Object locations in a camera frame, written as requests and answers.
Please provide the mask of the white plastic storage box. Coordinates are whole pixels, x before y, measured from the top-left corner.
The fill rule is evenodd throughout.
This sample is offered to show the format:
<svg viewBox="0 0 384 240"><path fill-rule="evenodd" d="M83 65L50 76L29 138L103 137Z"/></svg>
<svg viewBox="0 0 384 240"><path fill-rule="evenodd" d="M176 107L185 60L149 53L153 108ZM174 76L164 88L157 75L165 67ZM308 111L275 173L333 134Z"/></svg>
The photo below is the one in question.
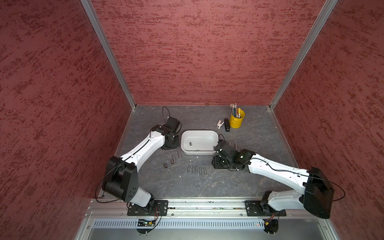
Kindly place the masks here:
<svg viewBox="0 0 384 240"><path fill-rule="evenodd" d="M186 155L213 156L216 151L214 147L218 144L219 135L212 130L187 130L181 137L181 149ZM189 142L199 146L196 152L189 150Z"/></svg>

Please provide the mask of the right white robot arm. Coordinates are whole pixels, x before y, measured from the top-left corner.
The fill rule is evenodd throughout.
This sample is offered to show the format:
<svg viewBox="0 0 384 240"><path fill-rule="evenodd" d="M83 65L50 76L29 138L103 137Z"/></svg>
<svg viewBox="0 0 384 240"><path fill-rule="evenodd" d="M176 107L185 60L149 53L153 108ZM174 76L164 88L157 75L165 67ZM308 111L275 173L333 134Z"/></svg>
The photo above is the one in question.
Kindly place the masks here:
<svg viewBox="0 0 384 240"><path fill-rule="evenodd" d="M335 190L318 168L310 170L286 166L249 151L226 151L219 148L213 157L214 169L239 172L248 169L291 188L289 191L266 191L252 212L259 216L280 217L286 210L305 210L315 217L329 219Z"/></svg>

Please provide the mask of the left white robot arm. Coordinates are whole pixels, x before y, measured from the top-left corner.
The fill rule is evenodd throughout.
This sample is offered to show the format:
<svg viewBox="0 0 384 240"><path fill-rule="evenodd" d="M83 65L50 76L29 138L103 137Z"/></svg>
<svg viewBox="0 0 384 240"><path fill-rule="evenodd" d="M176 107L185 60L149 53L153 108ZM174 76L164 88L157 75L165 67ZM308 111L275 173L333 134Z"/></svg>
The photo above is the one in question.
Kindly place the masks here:
<svg viewBox="0 0 384 240"><path fill-rule="evenodd" d="M118 200L145 209L154 208L154 197L139 186L139 171L158 149L173 150L180 146L182 124L154 126L136 147L120 157L111 157L101 181L102 190Z"/></svg>

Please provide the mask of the white small stapler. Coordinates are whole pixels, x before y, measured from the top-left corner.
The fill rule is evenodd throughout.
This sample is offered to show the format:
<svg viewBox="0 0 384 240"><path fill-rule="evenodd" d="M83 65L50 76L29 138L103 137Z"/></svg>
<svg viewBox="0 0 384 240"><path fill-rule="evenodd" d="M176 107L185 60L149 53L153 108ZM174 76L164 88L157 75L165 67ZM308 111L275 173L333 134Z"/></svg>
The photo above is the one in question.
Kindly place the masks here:
<svg viewBox="0 0 384 240"><path fill-rule="evenodd" d="M225 122L222 120L219 120L217 124L218 129L220 129L222 126L225 126Z"/></svg>

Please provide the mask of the yellow pencil cup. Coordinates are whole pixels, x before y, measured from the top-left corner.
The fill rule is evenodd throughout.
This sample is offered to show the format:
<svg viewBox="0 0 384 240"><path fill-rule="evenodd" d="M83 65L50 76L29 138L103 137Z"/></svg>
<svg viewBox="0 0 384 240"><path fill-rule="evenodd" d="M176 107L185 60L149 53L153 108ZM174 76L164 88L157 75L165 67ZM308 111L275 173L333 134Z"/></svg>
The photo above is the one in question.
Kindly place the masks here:
<svg viewBox="0 0 384 240"><path fill-rule="evenodd" d="M234 117L233 115L230 117L230 127L234 129L238 129L242 126L245 117L245 112L242 109L237 109L237 114L239 117Z"/></svg>

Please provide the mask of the pencils in cup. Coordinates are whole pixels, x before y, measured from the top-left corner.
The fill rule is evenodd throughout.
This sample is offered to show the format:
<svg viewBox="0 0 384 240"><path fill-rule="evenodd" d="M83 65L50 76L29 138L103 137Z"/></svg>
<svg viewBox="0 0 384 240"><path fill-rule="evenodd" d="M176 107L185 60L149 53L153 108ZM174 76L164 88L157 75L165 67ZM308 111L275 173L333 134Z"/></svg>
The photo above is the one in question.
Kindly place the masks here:
<svg viewBox="0 0 384 240"><path fill-rule="evenodd" d="M241 118L241 109L237 107L237 104L230 104L232 110L232 116L234 118Z"/></svg>

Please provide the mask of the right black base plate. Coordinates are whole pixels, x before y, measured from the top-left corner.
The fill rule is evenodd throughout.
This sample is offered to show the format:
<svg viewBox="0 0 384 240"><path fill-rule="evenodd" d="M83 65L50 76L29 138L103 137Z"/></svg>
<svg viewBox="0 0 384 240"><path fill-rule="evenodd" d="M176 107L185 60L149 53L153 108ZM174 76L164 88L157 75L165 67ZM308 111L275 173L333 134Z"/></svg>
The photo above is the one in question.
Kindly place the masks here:
<svg viewBox="0 0 384 240"><path fill-rule="evenodd" d="M262 201L245 201L245 209L248 217L286 217L285 210L276 211Z"/></svg>

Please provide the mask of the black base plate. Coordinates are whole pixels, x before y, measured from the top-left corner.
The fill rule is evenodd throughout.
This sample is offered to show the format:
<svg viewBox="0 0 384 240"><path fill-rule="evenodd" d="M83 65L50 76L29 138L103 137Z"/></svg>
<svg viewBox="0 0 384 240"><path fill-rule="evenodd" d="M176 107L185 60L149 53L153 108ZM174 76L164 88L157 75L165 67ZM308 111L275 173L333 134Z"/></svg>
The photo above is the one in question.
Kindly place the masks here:
<svg viewBox="0 0 384 240"><path fill-rule="evenodd" d="M248 217L286 217L285 210L276 211L262 201L245 201L245 209Z"/></svg>
<svg viewBox="0 0 384 240"><path fill-rule="evenodd" d="M146 207L129 203L127 216L163 217L167 215L168 205L167 200L152 200Z"/></svg>

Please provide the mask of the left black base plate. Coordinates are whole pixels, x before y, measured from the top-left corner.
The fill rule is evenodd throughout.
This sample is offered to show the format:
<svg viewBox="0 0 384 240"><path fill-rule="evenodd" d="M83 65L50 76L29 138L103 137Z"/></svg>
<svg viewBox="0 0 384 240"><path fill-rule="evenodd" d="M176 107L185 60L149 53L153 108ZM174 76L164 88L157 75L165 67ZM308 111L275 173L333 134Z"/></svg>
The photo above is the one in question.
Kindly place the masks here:
<svg viewBox="0 0 384 240"><path fill-rule="evenodd" d="M167 200L152 200L146 207L129 203L127 216L163 217L167 215L168 205Z"/></svg>

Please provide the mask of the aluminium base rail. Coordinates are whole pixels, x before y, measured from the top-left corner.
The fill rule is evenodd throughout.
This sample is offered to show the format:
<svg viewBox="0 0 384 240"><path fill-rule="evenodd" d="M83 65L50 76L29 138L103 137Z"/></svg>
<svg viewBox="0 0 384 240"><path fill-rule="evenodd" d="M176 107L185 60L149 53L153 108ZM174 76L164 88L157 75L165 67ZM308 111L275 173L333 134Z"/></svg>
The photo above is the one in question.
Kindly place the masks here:
<svg viewBox="0 0 384 240"><path fill-rule="evenodd" d="M78 240L337 240L330 220L304 210L264 216L259 198L157 199L154 212L91 201Z"/></svg>

